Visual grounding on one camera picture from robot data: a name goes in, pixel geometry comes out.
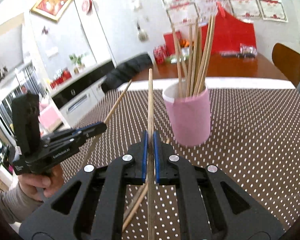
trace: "potted plant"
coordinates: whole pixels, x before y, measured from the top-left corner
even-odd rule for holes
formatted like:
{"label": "potted plant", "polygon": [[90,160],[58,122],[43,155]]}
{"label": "potted plant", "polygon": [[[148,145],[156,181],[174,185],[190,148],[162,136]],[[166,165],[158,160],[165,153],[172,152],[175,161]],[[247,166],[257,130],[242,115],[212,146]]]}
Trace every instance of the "potted plant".
{"label": "potted plant", "polygon": [[83,69],[85,65],[82,63],[83,54],[76,56],[76,54],[69,55],[69,58],[74,65],[74,73],[78,74],[79,70]]}

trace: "gray sleeve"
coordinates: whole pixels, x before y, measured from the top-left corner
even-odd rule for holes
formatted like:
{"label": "gray sleeve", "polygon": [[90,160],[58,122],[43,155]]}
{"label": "gray sleeve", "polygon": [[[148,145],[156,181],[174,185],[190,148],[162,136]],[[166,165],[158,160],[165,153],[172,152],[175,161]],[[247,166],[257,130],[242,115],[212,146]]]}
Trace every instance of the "gray sleeve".
{"label": "gray sleeve", "polygon": [[18,185],[7,192],[0,192],[0,212],[9,224],[25,220],[42,202],[29,198]]}

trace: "white tablecloth edge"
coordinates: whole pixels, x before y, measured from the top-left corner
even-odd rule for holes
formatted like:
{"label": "white tablecloth edge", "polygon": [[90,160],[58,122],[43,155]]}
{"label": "white tablecloth edge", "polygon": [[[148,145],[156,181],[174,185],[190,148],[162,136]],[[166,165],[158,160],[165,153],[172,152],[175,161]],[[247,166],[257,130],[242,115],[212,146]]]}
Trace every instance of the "white tablecloth edge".
{"label": "white tablecloth edge", "polygon": [[[153,89],[165,89],[177,81],[177,78],[156,79],[153,81]],[[207,77],[206,84],[209,88],[295,89],[290,81],[270,78]],[[121,85],[118,90],[122,91],[126,86],[127,83]],[[135,81],[131,83],[128,90],[146,89],[148,89],[148,81]]]}

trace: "black jacket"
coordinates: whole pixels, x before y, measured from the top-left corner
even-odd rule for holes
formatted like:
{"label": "black jacket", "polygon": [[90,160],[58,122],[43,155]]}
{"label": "black jacket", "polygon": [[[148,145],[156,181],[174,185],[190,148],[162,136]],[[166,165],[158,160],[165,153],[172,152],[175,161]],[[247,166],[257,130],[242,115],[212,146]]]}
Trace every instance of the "black jacket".
{"label": "black jacket", "polygon": [[151,58],[148,54],[141,54],[128,61],[119,64],[114,70],[107,74],[105,81],[101,85],[104,93],[111,89],[116,89],[128,82],[142,70],[152,66]]}

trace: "person's arm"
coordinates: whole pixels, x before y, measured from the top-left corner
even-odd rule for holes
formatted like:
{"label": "person's arm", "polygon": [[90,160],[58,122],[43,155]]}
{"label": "person's arm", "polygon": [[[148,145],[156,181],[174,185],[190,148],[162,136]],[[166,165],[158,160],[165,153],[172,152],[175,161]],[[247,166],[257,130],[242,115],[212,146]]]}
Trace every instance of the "person's arm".
{"label": "person's arm", "polygon": [[41,204],[23,193],[19,183],[12,190],[0,192],[0,213],[9,224],[22,222]]}
{"label": "person's arm", "polygon": [[45,197],[51,197],[64,183],[60,165],[52,168],[50,177],[23,174],[18,179],[17,187],[0,193],[0,213],[9,224],[22,222],[42,204],[36,187],[44,188]]}

